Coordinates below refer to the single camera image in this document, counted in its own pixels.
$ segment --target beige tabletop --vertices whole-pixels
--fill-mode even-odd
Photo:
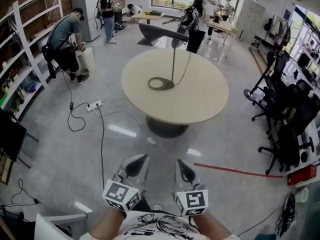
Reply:
[[[222,73],[207,59],[191,53],[186,73],[170,90],[152,90],[149,79],[171,79],[173,49],[157,48],[134,57],[122,72],[125,95],[138,109],[156,120],[189,125],[216,116],[228,101],[229,89]],[[190,52],[176,50],[173,82],[184,74]]]
[[[161,15],[147,15],[144,12],[139,12],[139,13],[131,16],[131,18],[132,19],[143,19],[143,20],[159,20],[163,16],[165,16],[165,14],[163,14],[163,13]]]
[[[224,20],[220,20],[219,23],[214,22],[214,19],[211,18],[207,24],[209,27],[213,27],[218,30],[222,30],[229,34],[237,35],[238,29],[234,28],[230,22],[226,22]]]

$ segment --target red box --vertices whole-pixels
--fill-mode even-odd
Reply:
[[[288,186],[305,182],[317,176],[317,166],[309,165],[288,175]]]

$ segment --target ponytail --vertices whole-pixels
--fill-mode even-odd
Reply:
[[[198,10],[200,17],[204,13],[203,1],[204,0],[194,0],[192,4],[192,6]]]

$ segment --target round table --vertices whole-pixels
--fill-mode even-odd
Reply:
[[[169,90],[152,90],[149,79],[171,80],[173,53],[168,48],[145,51],[129,61],[121,79],[129,101],[146,113],[151,131],[164,138],[178,137],[188,125],[216,116],[225,107],[229,94],[226,79],[211,62],[180,49],[175,54],[173,82],[177,84],[185,72],[181,82]]]

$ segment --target white refrigerator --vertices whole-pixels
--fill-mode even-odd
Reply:
[[[84,20],[80,21],[80,32],[82,40],[85,42],[91,42],[100,36],[100,20],[95,19],[97,15],[97,3],[98,0],[71,0],[72,9],[82,8]]]

